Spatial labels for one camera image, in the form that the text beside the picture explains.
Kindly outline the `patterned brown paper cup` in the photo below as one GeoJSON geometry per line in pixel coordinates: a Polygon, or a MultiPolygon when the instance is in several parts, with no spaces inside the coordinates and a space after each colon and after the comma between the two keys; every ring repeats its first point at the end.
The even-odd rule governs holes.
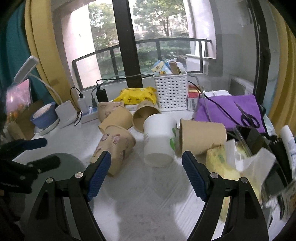
{"type": "Polygon", "coordinates": [[[111,165],[108,170],[109,176],[117,175],[129,154],[132,152],[136,140],[133,135],[121,126],[109,125],[93,153],[90,163],[95,163],[103,151],[111,155],[111,165]]]}

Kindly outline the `patterned paper cup back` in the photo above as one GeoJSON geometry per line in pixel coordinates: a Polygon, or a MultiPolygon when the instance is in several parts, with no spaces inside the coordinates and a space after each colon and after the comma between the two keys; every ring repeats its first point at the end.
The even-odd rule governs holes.
{"type": "Polygon", "coordinates": [[[99,102],[98,119],[103,122],[118,106],[125,106],[123,101],[99,102]]]}

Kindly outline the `brown paper cup right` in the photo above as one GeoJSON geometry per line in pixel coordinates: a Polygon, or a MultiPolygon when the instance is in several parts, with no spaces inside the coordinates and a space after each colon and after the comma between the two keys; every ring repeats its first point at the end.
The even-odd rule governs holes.
{"type": "Polygon", "coordinates": [[[181,155],[185,151],[200,155],[227,141],[226,128],[222,123],[184,119],[180,120],[179,137],[181,155]]]}

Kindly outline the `white paper cup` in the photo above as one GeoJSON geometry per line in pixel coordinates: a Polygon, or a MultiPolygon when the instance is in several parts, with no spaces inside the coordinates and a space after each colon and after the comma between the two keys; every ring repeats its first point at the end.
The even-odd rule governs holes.
{"type": "Polygon", "coordinates": [[[149,116],[144,122],[144,162],[156,168],[168,166],[175,158],[177,122],[167,114],[149,116]]]}

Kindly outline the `white plate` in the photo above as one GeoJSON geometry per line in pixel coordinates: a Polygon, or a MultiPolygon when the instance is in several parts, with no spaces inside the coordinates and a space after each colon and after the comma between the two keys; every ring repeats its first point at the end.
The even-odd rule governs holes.
{"type": "Polygon", "coordinates": [[[59,122],[60,122],[60,120],[56,119],[50,126],[48,126],[45,129],[41,129],[36,126],[34,128],[34,134],[36,136],[44,136],[44,135],[48,134],[49,132],[51,132],[59,124],[59,122]]]}

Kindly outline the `white power strip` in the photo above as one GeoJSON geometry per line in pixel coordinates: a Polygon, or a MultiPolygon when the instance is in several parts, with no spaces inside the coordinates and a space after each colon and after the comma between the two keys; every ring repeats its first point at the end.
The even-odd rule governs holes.
{"type": "Polygon", "coordinates": [[[80,123],[84,124],[84,123],[93,121],[95,119],[98,119],[98,110],[97,108],[90,108],[89,113],[84,114],[82,116],[80,123]]]}

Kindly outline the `yellow green sponge cloth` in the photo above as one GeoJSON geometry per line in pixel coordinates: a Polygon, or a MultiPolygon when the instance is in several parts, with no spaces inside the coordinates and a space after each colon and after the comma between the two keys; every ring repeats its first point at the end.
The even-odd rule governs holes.
{"type": "MultiPolygon", "coordinates": [[[[224,146],[215,147],[207,151],[206,167],[209,172],[215,172],[224,179],[237,181],[240,177],[242,177],[241,173],[226,163],[226,151],[224,146]]],[[[261,188],[257,188],[253,185],[253,183],[251,183],[251,185],[259,203],[261,203],[261,188]]],[[[224,197],[220,213],[220,219],[224,222],[227,218],[229,203],[230,197],[224,197]]]]}

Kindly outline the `black power adapter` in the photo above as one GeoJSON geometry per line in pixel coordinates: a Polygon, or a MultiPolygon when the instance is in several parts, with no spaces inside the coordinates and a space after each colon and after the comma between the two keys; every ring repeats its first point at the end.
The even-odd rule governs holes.
{"type": "Polygon", "coordinates": [[[91,90],[92,107],[97,108],[99,102],[108,101],[106,90],[101,88],[102,85],[110,81],[121,81],[121,80],[126,80],[126,78],[134,78],[134,77],[148,78],[148,77],[152,77],[152,74],[114,75],[107,79],[97,80],[95,87],[91,90]]]}

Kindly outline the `teal curtain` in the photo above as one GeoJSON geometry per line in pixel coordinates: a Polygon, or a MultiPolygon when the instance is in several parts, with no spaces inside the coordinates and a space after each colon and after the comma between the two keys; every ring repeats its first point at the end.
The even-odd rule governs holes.
{"type": "Polygon", "coordinates": [[[25,1],[1,1],[1,102],[31,56],[25,34],[25,1]]]}

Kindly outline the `black scissors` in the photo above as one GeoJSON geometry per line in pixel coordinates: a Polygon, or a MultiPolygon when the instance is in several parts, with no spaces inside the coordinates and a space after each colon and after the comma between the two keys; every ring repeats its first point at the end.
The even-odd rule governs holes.
{"type": "Polygon", "coordinates": [[[259,121],[251,114],[245,112],[236,102],[234,102],[239,111],[241,112],[239,126],[248,126],[249,128],[259,128],[259,121]]]}

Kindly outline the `yellow curtain left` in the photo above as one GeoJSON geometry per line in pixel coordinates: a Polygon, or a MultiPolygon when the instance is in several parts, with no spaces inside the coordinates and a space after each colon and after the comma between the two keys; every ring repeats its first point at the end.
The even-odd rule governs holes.
{"type": "Polygon", "coordinates": [[[70,84],[56,44],[50,1],[25,1],[25,32],[31,55],[40,63],[40,78],[54,91],[49,93],[57,102],[75,101],[70,96],[70,84]]]}

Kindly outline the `yellow curtain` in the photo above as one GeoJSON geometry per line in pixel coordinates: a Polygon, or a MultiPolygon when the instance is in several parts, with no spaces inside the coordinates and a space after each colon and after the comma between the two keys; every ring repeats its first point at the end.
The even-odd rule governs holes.
{"type": "Polygon", "coordinates": [[[50,1],[25,1],[25,32],[31,55],[40,63],[40,78],[54,91],[49,93],[57,102],[75,101],[70,96],[70,84],[56,44],[50,1]]]}
{"type": "Polygon", "coordinates": [[[280,44],[280,61],[275,95],[268,117],[276,133],[288,125],[295,134],[295,36],[280,12],[272,4],[280,44]]]}

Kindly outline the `yellow snack bag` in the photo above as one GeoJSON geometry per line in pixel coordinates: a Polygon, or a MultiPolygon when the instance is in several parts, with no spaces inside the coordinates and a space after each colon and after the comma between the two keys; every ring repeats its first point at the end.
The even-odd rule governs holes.
{"type": "Polygon", "coordinates": [[[145,100],[150,101],[153,104],[156,104],[156,89],[154,89],[151,86],[146,88],[125,88],[121,90],[119,96],[115,98],[113,101],[123,101],[125,105],[134,105],[139,104],[145,100]]]}

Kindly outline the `purple cloth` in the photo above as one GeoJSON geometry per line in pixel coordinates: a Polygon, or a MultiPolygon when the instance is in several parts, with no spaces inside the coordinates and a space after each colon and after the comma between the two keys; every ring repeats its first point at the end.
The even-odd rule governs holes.
{"type": "Polygon", "coordinates": [[[241,112],[234,102],[259,121],[260,127],[256,128],[259,133],[267,133],[260,105],[253,95],[220,95],[201,98],[194,120],[222,123],[226,130],[231,131],[238,126],[241,116],[241,112]]]}

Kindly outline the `red white small box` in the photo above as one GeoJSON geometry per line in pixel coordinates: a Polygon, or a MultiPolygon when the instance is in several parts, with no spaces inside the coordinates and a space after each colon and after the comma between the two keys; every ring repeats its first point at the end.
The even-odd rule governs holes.
{"type": "Polygon", "coordinates": [[[195,111],[201,96],[201,91],[194,85],[188,85],[187,104],[189,111],[195,111]]]}

